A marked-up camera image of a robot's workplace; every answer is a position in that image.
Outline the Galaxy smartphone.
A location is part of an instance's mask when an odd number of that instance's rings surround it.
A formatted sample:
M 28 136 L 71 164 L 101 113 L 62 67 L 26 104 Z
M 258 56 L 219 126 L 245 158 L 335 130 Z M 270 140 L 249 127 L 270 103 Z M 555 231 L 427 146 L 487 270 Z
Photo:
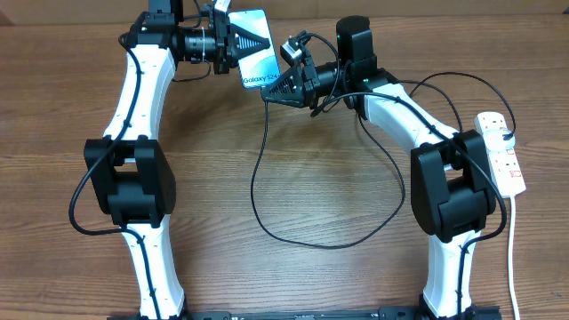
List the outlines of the Galaxy smartphone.
M 281 73 L 265 11 L 231 12 L 228 19 L 242 86 L 252 89 L 272 84 Z

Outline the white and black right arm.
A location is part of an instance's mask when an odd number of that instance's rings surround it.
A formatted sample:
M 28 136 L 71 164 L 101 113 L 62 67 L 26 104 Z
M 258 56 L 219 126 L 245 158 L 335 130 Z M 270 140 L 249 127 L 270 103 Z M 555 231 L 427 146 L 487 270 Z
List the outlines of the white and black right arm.
M 411 206 L 429 237 L 428 280 L 416 308 L 381 308 L 383 319 L 499 319 L 469 295 L 476 245 L 499 235 L 507 208 L 491 179 L 487 147 L 475 131 L 452 128 L 422 109 L 400 80 L 379 68 L 370 21 L 348 16 L 336 24 L 334 62 L 315 65 L 313 34 L 289 38 L 280 52 L 289 69 L 261 92 L 266 104 L 310 108 L 317 116 L 343 100 L 359 121 L 380 127 L 410 157 Z

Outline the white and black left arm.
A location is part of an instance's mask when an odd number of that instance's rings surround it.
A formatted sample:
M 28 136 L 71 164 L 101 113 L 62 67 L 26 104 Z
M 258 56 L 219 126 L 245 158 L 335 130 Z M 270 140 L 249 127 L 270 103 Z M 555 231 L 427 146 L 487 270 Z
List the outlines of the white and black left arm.
M 91 183 L 101 211 L 110 216 L 109 234 L 120 234 L 132 257 L 140 290 L 137 319 L 188 319 L 186 294 L 174 266 L 170 240 L 176 180 L 159 143 L 169 85 L 182 62 L 205 63 L 214 74 L 238 68 L 247 79 L 275 51 L 262 9 L 233 11 L 228 1 L 198 5 L 185 25 L 180 1 L 151 1 L 118 38 L 127 70 L 116 112 L 99 139 L 86 141 L 87 171 L 70 199 L 68 218 L 75 230 L 95 236 L 76 221 L 76 203 Z

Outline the white charger plug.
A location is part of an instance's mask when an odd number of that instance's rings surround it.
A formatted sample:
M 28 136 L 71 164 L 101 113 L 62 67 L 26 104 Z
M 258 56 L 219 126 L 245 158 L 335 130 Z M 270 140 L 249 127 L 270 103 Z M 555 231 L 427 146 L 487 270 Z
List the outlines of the white charger plug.
M 515 147 L 516 138 L 507 129 L 491 129 L 484 131 L 482 137 L 488 153 L 507 151 Z

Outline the white power strip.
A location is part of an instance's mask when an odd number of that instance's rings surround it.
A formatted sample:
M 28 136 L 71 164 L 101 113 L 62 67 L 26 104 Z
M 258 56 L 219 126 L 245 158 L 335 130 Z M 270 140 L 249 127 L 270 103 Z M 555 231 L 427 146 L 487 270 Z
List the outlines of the white power strip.
M 477 132 L 491 129 L 508 129 L 504 115 L 497 112 L 483 112 L 474 119 Z M 503 198 L 514 197 L 525 192 L 526 186 L 515 149 L 497 153 L 487 153 L 490 173 L 494 185 Z

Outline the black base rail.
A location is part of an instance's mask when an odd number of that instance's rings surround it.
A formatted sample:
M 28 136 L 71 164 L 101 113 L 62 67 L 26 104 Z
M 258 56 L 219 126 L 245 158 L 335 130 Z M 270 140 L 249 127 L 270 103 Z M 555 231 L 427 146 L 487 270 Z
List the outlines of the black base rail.
M 498 307 L 477 308 L 467 313 L 464 319 L 498 320 L 502 319 Z M 145 316 L 110 316 L 107 319 L 148 319 Z M 245 313 L 231 314 L 229 312 L 195 312 L 183 311 L 179 318 L 190 320 L 405 320 L 430 319 L 421 314 L 416 307 L 382 307 L 378 310 L 343 310 L 332 312 L 304 312 L 304 313 Z

